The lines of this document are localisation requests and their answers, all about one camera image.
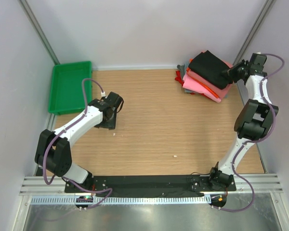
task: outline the white wall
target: white wall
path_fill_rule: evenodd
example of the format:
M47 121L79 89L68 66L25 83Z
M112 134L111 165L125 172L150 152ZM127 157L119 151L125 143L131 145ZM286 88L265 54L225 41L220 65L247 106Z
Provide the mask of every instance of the white wall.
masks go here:
M16 0L0 1L0 231L11 230L45 129L53 63Z
M264 0L28 0L62 63L176 67L209 49L233 62Z
M289 1L276 1L244 58L259 51L280 55L286 61L284 69L268 80L268 94L279 113L274 132L259 144L259 149L267 171L278 174L289 201ZM268 57L264 70L271 73L280 64L278 59Z

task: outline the black mounting base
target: black mounting base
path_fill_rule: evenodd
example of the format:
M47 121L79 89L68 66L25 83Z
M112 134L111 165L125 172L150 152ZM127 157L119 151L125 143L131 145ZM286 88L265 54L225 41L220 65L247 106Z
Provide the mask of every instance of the black mounting base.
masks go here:
M94 185L94 181L93 181L93 177L92 177L92 173L89 172L87 178L85 179L85 181L82 184L79 184L80 187L86 189L86 190L93 190L93 185ZM77 188L74 184L72 184L71 182L66 182L66 187L64 189L65 193L83 193L82 190L80 190L79 188Z
M235 183L233 175L224 174L222 171L218 170L218 162L215 167L211 168L209 175L209 183L213 190L218 189L228 189L230 185Z
M166 176L95 176L91 188L100 191L112 188L111 197L157 198L157 197L201 197L202 192L225 191L209 182L209 176L203 175L166 175ZM68 183L66 193L82 193ZM231 184L228 191L236 191Z

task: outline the pink folded cloth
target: pink folded cloth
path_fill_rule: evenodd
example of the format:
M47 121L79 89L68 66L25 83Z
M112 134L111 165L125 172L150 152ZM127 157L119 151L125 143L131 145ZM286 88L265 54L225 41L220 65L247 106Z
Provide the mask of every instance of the pink folded cloth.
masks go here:
M225 62L225 64L227 64L228 67L232 67L232 65L230 63ZM213 92L215 92L220 97L221 100L226 96L226 94L228 93L228 91L230 90L230 88L232 86L232 84L228 84L227 87L225 87L224 89L219 89L218 87L214 86L213 84L211 84L210 82L208 82L207 80L205 80L203 77L196 74L192 70L189 70L187 72L187 74L189 77L191 77L191 78L203 83L207 87L209 87Z
M207 89L205 89L200 83L193 80L193 78L191 78L188 74L184 75L183 81L184 81L183 88L192 90L201 94L205 94L208 98L212 99L215 102L220 103L222 101L220 98L216 98L214 95L212 95L212 93L209 92Z

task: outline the white robotic arm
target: white robotic arm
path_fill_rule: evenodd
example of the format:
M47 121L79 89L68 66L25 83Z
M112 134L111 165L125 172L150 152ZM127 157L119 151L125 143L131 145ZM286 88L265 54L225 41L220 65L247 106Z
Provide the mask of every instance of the white robotic arm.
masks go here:
M44 130L39 137L35 162L43 166L48 145L55 140L46 158L46 169L58 177L67 178L90 190L92 173L72 162L71 147L92 127L115 129L117 112L123 106L123 99L110 92L107 97L92 100L77 117L55 131Z
M272 104L267 94L267 80L264 79L266 73L262 71L265 61L265 55L254 53L250 62L242 61L226 73L229 76L240 76L244 80L249 100L236 120L234 142L226 156L217 165L216 170L223 174L234 175L232 167L235 170L245 153L255 144L255 142L248 141L257 141L263 138L272 125L272 113L262 98L260 88L262 87L264 98ZM277 114L278 107L273 106L273 109Z
M60 138L66 138L69 141L70 148L72 148L75 142L87 131L89 131L91 128L95 127L103 121L103 112L101 112L98 108L94 106L87 106L86 114L85 110L83 110L83 112L76 116L74 119L54 131L55 135L57 135L60 131L66 129L68 126L75 123L75 121L79 120L83 115L85 116L81 121L79 121L71 129L67 130L60 136ZM72 162L71 167L63 175L63 177L82 184L87 178L88 174L89 173L87 170Z
M257 100L259 103L265 104L260 94L260 82L262 81L263 78L264 78L263 76L257 76L257 75L250 76L245 86L248 90L250 99ZM267 83L267 80L264 80L263 81L263 93L267 101L271 103L267 94L266 83ZM221 159L220 162L218 163L218 169L220 171L222 171L223 173L227 175L234 174L233 169L232 169L232 160L235 154L239 151L239 149L242 146L244 146L244 148L240 151L239 155L237 156L235 163L233 163L234 168L236 169L236 167L238 166L238 164L244 157L245 153L255 144L255 143L249 142L244 145L246 141L250 141L250 139L246 139L246 138L240 139L238 135L236 134L235 139L229 151L227 152L226 156L223 159Z

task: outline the wooden table surface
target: wooden table surface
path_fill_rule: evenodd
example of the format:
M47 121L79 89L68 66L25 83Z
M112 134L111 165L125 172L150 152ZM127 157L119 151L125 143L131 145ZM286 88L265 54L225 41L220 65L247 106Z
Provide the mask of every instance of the wooden table surface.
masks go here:
M184 93L174 78L175 70L94 72L93 79L125 103L115 130L92 128L75 143L73 162L94 175L209 173L235 137L234 122L243 108L239 92L234 85L228 98L216 103ZM93 97L100 98L95 85ZM76 115L59 116L56 128ZM238 172L263 173L255 145Z

